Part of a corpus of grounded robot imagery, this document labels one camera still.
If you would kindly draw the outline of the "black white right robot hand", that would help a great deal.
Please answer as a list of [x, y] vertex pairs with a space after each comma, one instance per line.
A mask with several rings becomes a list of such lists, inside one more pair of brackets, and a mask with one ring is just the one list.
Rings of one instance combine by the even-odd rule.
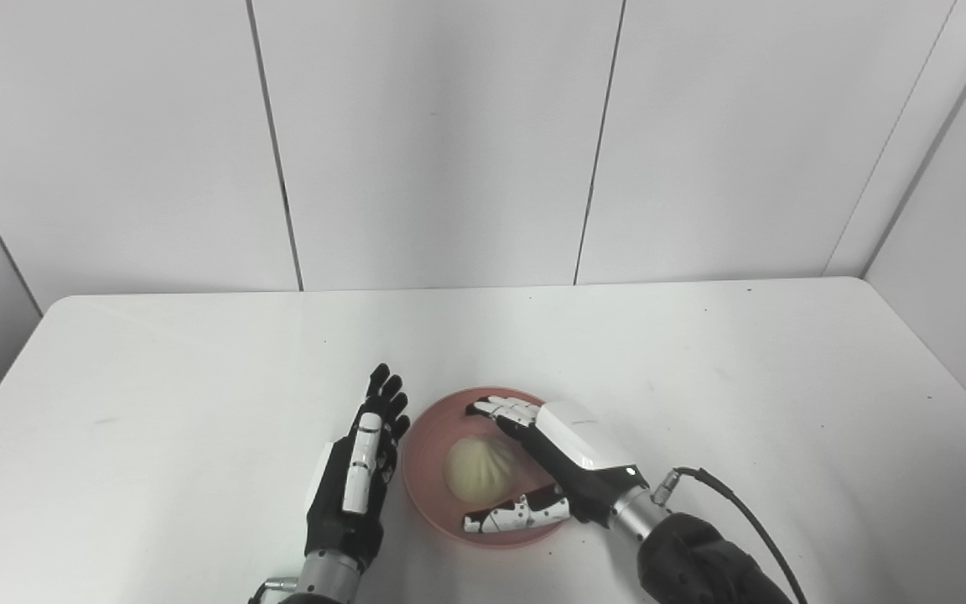
[[522, 531], [571, 518], [610, 529], [632, 498], [647, 492], [647, 479], [633, 456], [582, 406], [486, 395], [468, 405], [466, 413], [494, 421], [552, 481], [467, 513], [461, 523], [465, 533]]

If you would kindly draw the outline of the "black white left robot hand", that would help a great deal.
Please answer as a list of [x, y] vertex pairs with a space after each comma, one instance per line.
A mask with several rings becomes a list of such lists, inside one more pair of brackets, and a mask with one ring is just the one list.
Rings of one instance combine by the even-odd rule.
[[386, 363], [373, 370], [349, 431], [327, 456], [307, 513], [305, 554], [337, 553], [364, 572], [381, 547], [381, 512], [410, 427], [403, 380]]

